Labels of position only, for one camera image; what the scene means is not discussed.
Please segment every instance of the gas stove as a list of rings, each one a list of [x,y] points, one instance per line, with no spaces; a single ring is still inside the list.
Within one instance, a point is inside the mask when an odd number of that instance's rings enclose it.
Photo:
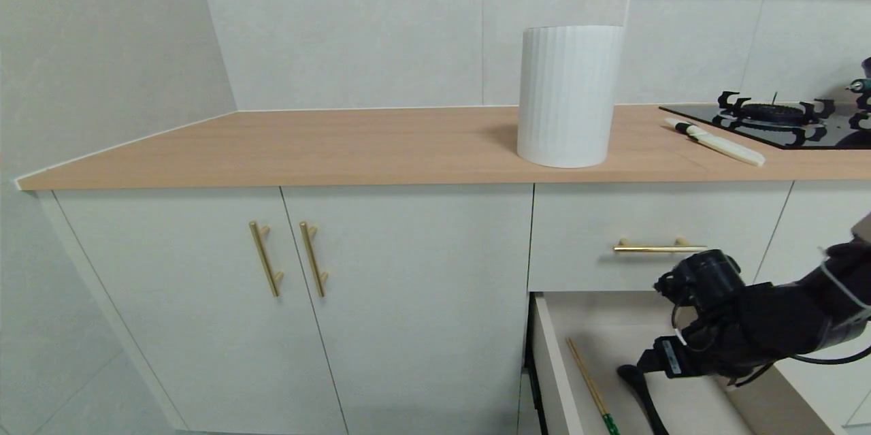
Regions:
[[[717,106],[660,108],[780,149],[871,149],[867,103],[836,106],[833,100],[821,98],[814,103],[757,103],[747,97],[730,101],[737,95],[723,91]]]

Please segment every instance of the wooden countertop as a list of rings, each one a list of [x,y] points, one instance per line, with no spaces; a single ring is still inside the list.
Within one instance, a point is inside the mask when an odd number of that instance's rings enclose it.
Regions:
[[[22,190],[591,181],[871,180],[871,150],[780,150],[756,168],[619,106],[608,159],[576,170],[516,155],[516,107],[236,112],[20,178]]]

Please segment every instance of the drawer handle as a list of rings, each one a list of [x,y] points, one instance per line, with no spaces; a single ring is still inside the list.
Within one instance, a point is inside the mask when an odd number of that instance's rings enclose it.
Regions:
[[[263,264],[263,271],[267,274],[269,289],[272,290],[273,297],[278,297],[278,284],[281,283],[284,272],[279,271],[279,273],[273,274],[272,265],[269,264],[267,250],[263,246],[263,240],[269,234],[269,227],[258,227],[257,221],[248,222],[248,227],[251,228],[251,236],[254,238],[254,245],[257,246],[257,254],[261,256],[261,263]]]
[[[327,294],[324,292],[324,282],[327,282],[329,274],[326,272],[321,273],[320,268],[318,268],[317,258],[314,257],[314,248],[312,248],[312,238],[314,237],[314,234],[317,234],[318,228],[315,226],[308,227],[308,223],[302,221],[299,222],[299,230],[302,230],[302,242],[306,244],[308,263],[311,265],[312,274],[314,275],[314,285],[318,287],[318,295],[326,297]]]
[[[691,245],[683,238],[675,239],[674,246],[637,246],[620,238],[618,245],[614,246],[614,253],[700,253],[706,250],[707,246]]]

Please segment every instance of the cabinet door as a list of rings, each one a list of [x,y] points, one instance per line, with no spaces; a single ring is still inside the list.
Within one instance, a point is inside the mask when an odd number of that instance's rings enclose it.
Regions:
[[[284,194],[348,431],[516,432],[532,187]]]
[[[819,265],[819,247],[852,239],[850,228],[871,212],[871,182],[796,181],[768,247],[756,283],[789,283]],[[871,327],[861,338],[809,357],[852,355],[871,342]],[[778,363],[802,395],[837,423],[846,423],[871,389],[871,358],[845,366],[814,366],[796,360]]]
[[[191,430],[345,432],[278,187],[56,195]],[[249,221],[271,228],[279,297]]]

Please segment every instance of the knife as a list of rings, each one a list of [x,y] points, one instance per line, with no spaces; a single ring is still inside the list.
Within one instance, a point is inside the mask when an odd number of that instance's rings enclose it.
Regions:
[[[672,126],[675,131],[681,134],[687,134],[688,138],[696,141],[702,146],[710,147],[716,152],[721,152],[730,158],[743,161],[749,165],[762,166],[765,164],[765,156],[755,152],[753,149],[748,149],[741,144],[725,140],[725,138],[715,136],[708,131],[702,129],[699,125],[690,124],[677,118],[667,118],[666,124]]]

